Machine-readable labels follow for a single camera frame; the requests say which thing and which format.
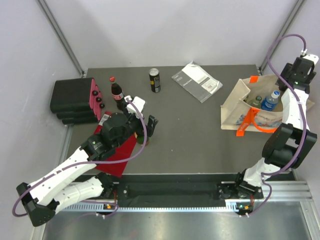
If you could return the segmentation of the green glass bottle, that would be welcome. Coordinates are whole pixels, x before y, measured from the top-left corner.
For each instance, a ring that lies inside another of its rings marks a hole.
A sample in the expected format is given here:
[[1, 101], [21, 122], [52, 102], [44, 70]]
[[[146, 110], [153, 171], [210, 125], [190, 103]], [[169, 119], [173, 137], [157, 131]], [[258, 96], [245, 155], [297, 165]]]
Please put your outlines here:
[[[140, 134], [140, 133], [135, 132], [134, 136], [136, 139], [136, 143], [142, 146], [145, 141], [145, 134], [144, 133]], [[149, 144], [149, 141], [150, 141], [150, 137], [147, 135], [146, 136], [146, 143], [145, 143], [146, 146]]]

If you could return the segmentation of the blue label water bottle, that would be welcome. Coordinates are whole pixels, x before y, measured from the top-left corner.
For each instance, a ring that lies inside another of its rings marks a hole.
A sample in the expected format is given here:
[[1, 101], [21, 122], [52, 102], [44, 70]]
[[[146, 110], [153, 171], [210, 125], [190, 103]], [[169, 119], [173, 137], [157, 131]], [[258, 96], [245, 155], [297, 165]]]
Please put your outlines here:
[[267, 95], [261, 103], [261, 109], [272, 112], [279, 102], [280, 92], [278, 90], [273, 91], [270, 95]]

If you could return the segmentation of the clear glass bottle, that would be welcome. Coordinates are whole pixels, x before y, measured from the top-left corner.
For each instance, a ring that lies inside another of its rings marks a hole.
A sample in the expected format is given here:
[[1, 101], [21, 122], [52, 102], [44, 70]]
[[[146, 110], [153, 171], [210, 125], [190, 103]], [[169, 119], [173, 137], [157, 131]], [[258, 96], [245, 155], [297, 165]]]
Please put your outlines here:
[[250, 100], [248, 102], [248, 104], [253, 108], [260, 109], [261, 108], [261, 102], [262, 102], [262, 97], [258, 95], [254, 99]]

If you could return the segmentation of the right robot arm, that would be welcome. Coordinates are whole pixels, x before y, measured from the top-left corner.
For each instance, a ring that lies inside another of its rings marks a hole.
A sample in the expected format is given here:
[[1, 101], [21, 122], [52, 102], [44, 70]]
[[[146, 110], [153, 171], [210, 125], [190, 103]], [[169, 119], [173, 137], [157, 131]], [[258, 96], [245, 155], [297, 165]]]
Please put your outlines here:
[[309, 130], [306, 110], [318, 60], [314, 54], [301, 55], [282, 70], [276, 83], [281, 93], [282, 122], [265, 143], [262, 158], [238, 173], [233, 185], [237, 197], [254, 195], [264, 180], [288, 168], [296, 169], [315, 145], [317, 134]]

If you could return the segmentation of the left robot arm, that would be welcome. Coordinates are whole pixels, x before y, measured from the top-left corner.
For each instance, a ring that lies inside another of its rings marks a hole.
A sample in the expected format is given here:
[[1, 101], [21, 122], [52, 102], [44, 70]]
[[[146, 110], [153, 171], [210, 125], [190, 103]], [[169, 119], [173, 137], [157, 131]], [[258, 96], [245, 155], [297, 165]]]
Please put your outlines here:
[[107, 173], [100, 172], [88, 180], [75, 184], [74, 181], [98, 165], [126, 163], [131, 158], [109, 161], [133, 134], [143, 135], [143, 145], [155, 131], [159, 122], [154, 116], [145, 123], [143, 109], [146, 102], [136, 96], [126, 96], [122, 112], [111, 114], [98, 133], [91, 135], [63, 163], [42, 178], [23, 182], [17, 186], [17, 203], [25, 209], [34, 227], [50, 221], [65, 208], [91, 198], [109, 198], [114, 184]]

